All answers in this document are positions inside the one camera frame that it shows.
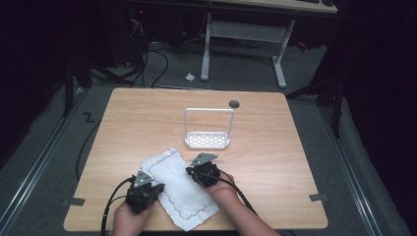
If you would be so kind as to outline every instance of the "gray carpet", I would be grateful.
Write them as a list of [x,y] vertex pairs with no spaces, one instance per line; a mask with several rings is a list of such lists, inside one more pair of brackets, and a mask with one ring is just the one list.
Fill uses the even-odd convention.
[[[274,45],[257,48],[268,54]],[[218,46],[215,50],[228,50],[227,46]],[[227,52],[213,51],[211,54],[210,79],[199,80],[202,48],[185,47],[182,50],[167,46],[160,51],[168,58],[168,69],[158,80],[157,87],[167,86],[196,89],[227,89],[280,91],[290,93],[306,86],[314,75],[325,48],[312,49],[302,53],[289,47],[282,61],[287,89],[277,87],[273,67],[268,56],[245,53],[246,47],[233,48]],[[153,80],[164,70],[165,59],[154,52],[149,53],[145,69],[145,84],[148,88]],[[124,73],[127,69],[113,70]],[[185,80],[188,73],[196,76],[192,82]],[[135,87],[140,87],[140,79]],[[74,111],[67,129],[51,153],[51,159],[33,189],[28,201],[16,218],[9,235],[98,235],[97,232],[66,232],[63,222],[68,210],[62,206],[64,198],[71,198],[77,188],[76,161],[85,139],[102,117],[112,90],[122,87],[107,80],[94,80],[94,85],[86,91],[86,97]],[[295,235],[368,235],[361,215],[352,198],[341,170],[338,151],[333,142],[328,124],[324,121],[320,109],[316,107],[313,96],[301,96],[289,100],[291,112],[306,152],[319,192],[328,195],[324,202],[328,216],[328,227],[321,230],[294,230]],[[387,191],[361,146],[360,139],[349,117],[348,108],[341,120],[342,141],[351,158],[354,169],[371,200],[377,219],[381,221],[385,235],[409,235],[409,232],[396,213]],[[63,112],[63,90],[60,89],[49,105],[33,122],[30,133],[22,142],[9,163],[0,172],[0,211],[4,212],[18,191],[20,184],[28,175],[46,144],[48,137],[60,121]],[[92,123],[86,122],[90,113]],[[82,153],[80,172],[83,170],[92,136]],[[282,235],[290,232],[279,230]]]

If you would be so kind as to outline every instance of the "table leg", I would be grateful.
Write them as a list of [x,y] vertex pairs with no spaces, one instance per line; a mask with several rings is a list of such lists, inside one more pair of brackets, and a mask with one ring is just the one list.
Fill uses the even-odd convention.
[[286,88],[286,82],[285,82],[285,78],[284,78],[284,75],[282,73],[282,68],[281,68],[281,60],[284,55],[285,48],[288,44],[289,37],[291,36],[292,29],[294,28],[294,24],[295,24],[295,20],[291,20],[289,22],[288,27],[284,34],[284,38],[281,42],[281,48],[279,50],[279,53],[277,56],[272,57],[272,63],[273,63],[273,68],[275,69],[276,79],[278,80],[278,86],[281,89]]

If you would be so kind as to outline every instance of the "metal bracket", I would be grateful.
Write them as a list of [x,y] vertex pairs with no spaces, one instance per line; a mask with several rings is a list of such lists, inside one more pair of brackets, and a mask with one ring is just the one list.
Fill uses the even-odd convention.
[[218,157],[217,154],[210,153],[200,153],[194,160],[191,162],[191,166],[199,166],[206,164],[209,161],[212,161]]
[[141,186],[144,186],[145,184],[152,182],[152,180],[153,178],[148,176],[147,173],[145,173],[142,170],[139,170],[138,175],[136,176],[134,187],[139,188]]

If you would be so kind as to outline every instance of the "wooden table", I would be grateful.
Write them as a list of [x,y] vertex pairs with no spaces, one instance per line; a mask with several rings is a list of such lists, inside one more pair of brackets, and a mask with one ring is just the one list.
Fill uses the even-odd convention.
[[[237,100],[228,148],[213,163],[235,177],[259,216],[272,228],[325,228],[328,220],[285,96],[278,92],[117,88],[111,95],[75,193],[83,206],[70,206],[68,231],[99,231],[104,207],[115,187],[137,174],[141,163],[170,147],[187,163],[202,150],[184,142],[184,110],[229,108]],[[129,184],[117,196],[126,194]],[[112,229],[115,202],[107,229]],[[218,212],[195,230],[229,230]],[[180,230],[157,202],[145,230]]]

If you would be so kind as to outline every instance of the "desk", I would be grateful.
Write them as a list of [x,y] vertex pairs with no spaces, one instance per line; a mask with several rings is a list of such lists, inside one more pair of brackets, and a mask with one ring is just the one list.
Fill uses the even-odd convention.
[[[136,174],[141,163],[170,147],[187,163],[201,150],[184,142],[184,110],[235,110],[228,148],[216,151],[213,162],[235,177],[259,216],[272,228],[325,228],[328,220],[285,96],[277,92],[117,88],[111,95],[75,193],[83,206],[70,206],[64,227],[69,231],[99,231],[104,207],[115,187]],[[117,196],[126,194],[129,186]],[[109,213],[111,230],[115,202]],[[232,230],[218,212],[196,230]],[[144,230],[179,230],[159,202]]]
[[[295,0],[213,0],[220,3],[232,3],[257,7],[280,8],[292,11],[311,11],[317,13],[336,13],[337,9],[332,6],[325,6],[323,3],[314,4]],[[265,27],[259,25],[227,23],[222,21],[212,21],[211,13],[208,13],[206,26],[206,47],[203,55],[201,79],[207,81],[209,79],[209,44],[212,36],[230,37],[246,40],[257,40],[267,42],[280,43],[280,48],[276,56],[272,57],[273,68],[275,69],[278,86],[282,89],[286,88],[286,82],[281,68],[281,60],[291,36],[295,21],[290,20],[288,26],[285,27]]]

